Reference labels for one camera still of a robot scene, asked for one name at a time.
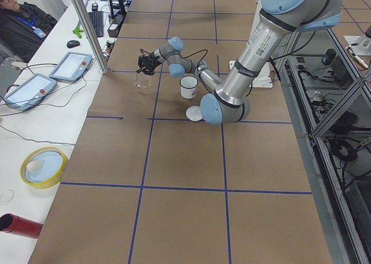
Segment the white desk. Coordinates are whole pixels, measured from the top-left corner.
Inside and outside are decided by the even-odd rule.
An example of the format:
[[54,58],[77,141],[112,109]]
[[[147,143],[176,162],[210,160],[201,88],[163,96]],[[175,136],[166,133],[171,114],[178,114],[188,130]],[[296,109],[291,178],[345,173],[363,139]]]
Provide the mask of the white desk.
[[[104,2],[100,2],[99,9],[103,5]],[[109,22],[107,14],[105,16],[106,34]],[[72,33],[77,23],[77,14],[73,5],[71,5],[29,62],[29,65],[58,63],[68,51],[93,55],[85,33],[82,33],[81,39]],[[72,39],[79,40],[81,45],[68,49],[66,43]],[[105,37],[98,38],[98,40],[103,48],[107,40],[113,42],[115,39],[106,37],[105,35]],[[54,66],[50,66],[33,68],[32,70],[48,76],[53,68]],[[30,71],[23,71],[16,83],[23,83],[31,75]],[[65,107],[56,108],[48,105],[40,105],[25,113],[3,117],[1,125],[26,138],[74,144],[79,136],[87,110],[93,100],[101,78],[99,65],[96,61],[86,75],[84,75],[84,78],[86,82],[80,79],[77,83],[46,97],[42,102],[42,104],[64,105],[76,90],[86,84]],[[56,90],[66,85],[68,84],[58,82]],[[15,109],[4,106],[3,102],[1,104],[0,115],[17,112]],[[5,206],[0,205],[0,216],[6,213],[12,213],[44,223],[56,194],[58,184],[45,190],[34,189],[21,180],[19,176],[20,166],[23,160],[38,148],[45,146],[57,147],[70,157],[74,147],[25,141],[13,133],[5,131],[3,128],[0,128],[0,143],[0,192],[7,189],[15,191],[15,196],[9,204]],[[37,240],[34,239],[0,232],[0,263],[27,263],[36,242]]]

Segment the computer mouse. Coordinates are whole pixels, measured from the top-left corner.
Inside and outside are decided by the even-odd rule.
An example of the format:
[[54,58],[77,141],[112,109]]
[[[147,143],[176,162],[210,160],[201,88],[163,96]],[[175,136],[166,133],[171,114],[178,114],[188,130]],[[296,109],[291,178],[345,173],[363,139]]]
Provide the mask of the computer mouse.
[[67,48],[73,48],[79,45],[80,45],[80,42],[78,42],[77,40],[70,40],[67,42]]

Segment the table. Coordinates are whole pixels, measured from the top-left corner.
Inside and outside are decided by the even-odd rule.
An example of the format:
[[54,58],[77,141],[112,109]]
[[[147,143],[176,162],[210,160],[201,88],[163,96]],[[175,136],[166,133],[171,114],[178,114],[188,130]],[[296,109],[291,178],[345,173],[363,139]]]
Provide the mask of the table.
[[187,120],[206,90],[183,99],[166,64],[133,85],[139,49],[173,36],[225,78],[255,11],[133,0],[30,264],[332,262],[279,82],[222,126]]
[[[99,2],[99,9],[108,11],[105,4],[105,2]],[[87,8],[89,11],[91,3],[87,5]],[[105,13],[105,17],[105,36],[98,38],[102,48],[107,41],[115,41],[115,39],[108,37],[108,14]],[[77,22],[77,14],[74,6],[71,5],[45,39],[35,56],[29,62],[29,65],[58,63],[68,51],[93,55],[85,34],[82,33],[82,38],[79,39],[72,33]],[[79,40],[81,45],[73,49],[68,49],[66,43],[72,39]],[[54,66],[48,66],[33,68],[32,70],[48,76],[53,68]],[[23,71],[16,83],[23,83],[31,75],[29,70]],[[74,144],[79,136],[86,112],[92,102],[101,78],[101,72],[97,62],[93,63],[90,70],[84,75],[84,78],[85,80],[80,79],[77,83],[45,98],[42,103],[64,105],[78,89],[83,87],[65,107],[56,108],[48,105],[40,105],[25,113],[3,117],[3,121],[0,125],[26,138]],[[58,82],[56,90],[67,85],[68,83]],[[0,115],[12,114],[15,112],[15,109],[10,109],[4,105],[0,106]],[[2,163],[2,167],[0,168],[0,192],[7,189],[15,191],[13,200],[5,206],[0,206],[0,215],[12,213],[44,223],[57,191],[58,184],[45,190],[34,189],[21,180],[19,168],[23,160],[38,148],[45,146],[57,147],[70,157],[74,146],[25,141],[2,128],[0,128],[0,143],[0,163]],[[27,263],[36,242],[37,241],[34,239],[0,233],[0,263]]]

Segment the red bottle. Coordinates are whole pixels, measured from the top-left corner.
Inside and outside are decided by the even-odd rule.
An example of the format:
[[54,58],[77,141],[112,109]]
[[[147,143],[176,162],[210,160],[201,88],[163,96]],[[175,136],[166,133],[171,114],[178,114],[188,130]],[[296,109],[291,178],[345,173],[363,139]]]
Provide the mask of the red bottle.
[[37,239],[42,229],[41,223],[13,214],[0,217],[0,231]]

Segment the small clear cup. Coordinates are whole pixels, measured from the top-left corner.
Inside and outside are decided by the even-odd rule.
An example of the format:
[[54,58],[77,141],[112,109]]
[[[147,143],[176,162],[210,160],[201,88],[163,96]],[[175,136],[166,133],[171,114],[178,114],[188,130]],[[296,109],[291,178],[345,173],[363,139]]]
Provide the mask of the small clear cup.
[[152,85],[152,77],[143,72],[136,73],[134,85],[141,89],[146,89]]
[[6,205],[12,201],[15,192],[13,190],[0,191],[0,205]]

